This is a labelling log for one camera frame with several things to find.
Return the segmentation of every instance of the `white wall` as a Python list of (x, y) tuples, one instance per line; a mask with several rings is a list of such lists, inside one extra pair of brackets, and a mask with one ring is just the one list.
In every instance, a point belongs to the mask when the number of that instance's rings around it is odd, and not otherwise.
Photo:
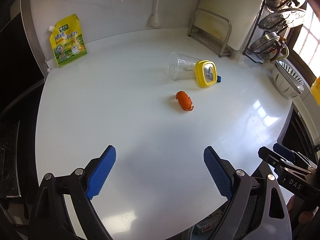
[[(283, 62), (287, 63), (290, 67), (292, 67), (297, 73), (299, 71), (294, 67), (294, 65), (286, 58), (282, 60)], [(310, 136), (313, 140), (313, 143), (316, 145), (320, 142), (320, 106), (318, 105), (317, 101), (313, 97), (310, 86), (300, 74), (304, 85), (304, 91), (301, 95), (293, 98), (293, 103), (297, 107), (299, 113), (301, 114), (308, 130)], [(320, 151), (317, 152), (317, 156), (320, 159)]]
[[(188, 28), (198, 0), (160, 0), (161, 28)], [(64, 17), (79, 17), (86, 43), (150, 29), (153, 0), (30, 0), (33, 22), (46, 60), (53, 58), (48, 27)]]

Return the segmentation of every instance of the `yellow bottle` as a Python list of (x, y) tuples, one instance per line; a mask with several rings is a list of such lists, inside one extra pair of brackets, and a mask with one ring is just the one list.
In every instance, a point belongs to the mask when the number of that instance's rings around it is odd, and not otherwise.
[(311, 86), (311, 93), (316, 99), (318, 105), (320, 105), (320, 77)]

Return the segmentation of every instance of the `metal rack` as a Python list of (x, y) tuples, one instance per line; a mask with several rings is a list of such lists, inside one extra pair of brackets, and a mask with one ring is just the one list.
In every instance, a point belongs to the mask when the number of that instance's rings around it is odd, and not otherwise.
[[(251, 40), (252, 40), (253, 35), (255, 34), (255, 31), (256, 31), (256, 29), (257, 29), (257, 26), (259, 25), (259, 21), (260, 21), (261, 15), (262, 15), (262, 13), (263, 13), (263, 10), (264, 10), (264, 8), (265, 8), (265, 5), (266, 5), (266, 0), (263, 0), (262, 5), (261, 5), (261, 9), (260, 9), (260, 11), (259, 11), (259, 13), (258, 13), (258, 15), (257, 15), (257, 19), (256, 19), (256, 22), (255, 22), (255, 24), (254, 24), (253, 30), (252, 30), (252, 32), (251, 32), (251, 35), (250, 35), (250, 37), (249, 37), (249, 39), (248, 39), (247, 45), (245, 46), (244, 51), (242, 52), (243, 55), (245, 55), (246, 57), (248, 57), (248, 58), (249, 58), (251, 61), (253, 61), (254, 63), (263, 63), (262, 60), (261, 60), (261, 58), (260, 58), (259, 56), (257, 56), (253, 51), (251, 51), (251, 50), (249, 49), (249, 44), (250, 44), (250, 42), (251, 42)], [(268, 33), (268, 31), (264, 31), (261, 36), (263, 36), (263, 35), (265, 35), (265, 34), (267, 34), (267, 33)]]
[[(206, 32), (206, 31), (204, 31), (194, 25), (194, 22), (196, 19), (196, 14), (199, 11), (203, 11), (205, 13), (208, 13), (210, 15), (218, 17), (218, 18), (224, 20), (228, 24), (228, 32), (227, 32), (227, 35), (226, 35), (223, 42), (221, 40), (219, 40), (218, 38), (214, 37), (213, 35), (211, 35), (210, 33)], [(231, 55), (232, 48), (230, 46), (228, 46), (227, 43), (228, 43), (231, 31), (232, 31), (232, 25), (227, 18), (222, 17), (221, 15), (218, 15), (216, 13), (210, 12), (208, 10), (198, 8), (195, 11), (195, 13), (193, 14), (192, 24), (189, 29), (189, 36), (194, 38), (195, 40), (199, 41), (201, 44), (203, 44), (204, 46), (206, 46), (207, 48), (209, 48), (213, 52), (217, 53), (219, 55), (219, 57), (224, 57), (224, 56), (229, 57)]]

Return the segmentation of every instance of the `white countertop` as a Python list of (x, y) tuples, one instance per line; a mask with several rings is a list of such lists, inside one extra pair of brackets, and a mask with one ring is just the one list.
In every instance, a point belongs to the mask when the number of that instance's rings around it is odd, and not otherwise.
[[(50, 70), (36, 126), (36, 166), (69, 175), (116, 148), (113, 166), (92, 204), (114, 240), (164, 240), (199, 222), (226, 201), (203, 161), (212, 146), (249, 175), (272, 148), (291, 105), (267, 72), (218, 56), (184, 29), (121, 34), (87, 45), (89, 54)], [(166, 77), (171, 52), (215, 62), (222, 82)], [(193, 111), (183, 111), (183, 90)], [(84, 237), (68, 210), (76, 233)]]

